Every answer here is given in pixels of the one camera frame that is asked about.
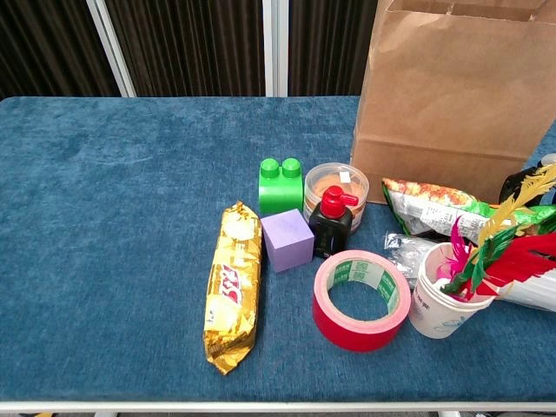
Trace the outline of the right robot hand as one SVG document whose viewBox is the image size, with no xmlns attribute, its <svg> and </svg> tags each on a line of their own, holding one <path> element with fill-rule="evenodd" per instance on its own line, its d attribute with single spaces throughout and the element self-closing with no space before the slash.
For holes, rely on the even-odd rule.
<svg viewBox="0 0 556 417">
<path fill-rule="evenodd" d="M 555 162 L 543 163 L 542 161 L 540 161 L 536 166 L 532 166 L 530 168 L 523 169 L 516 174 L 509 175 L 504 181 L 500 190 L 499 204 L 501 204 L 510 196 L 512 196 L 514 199 L 517 199 L 521 190 L 521 184 L 528 175 L 534 175 L 538 169 L 554 164 Z"/>
</svg>

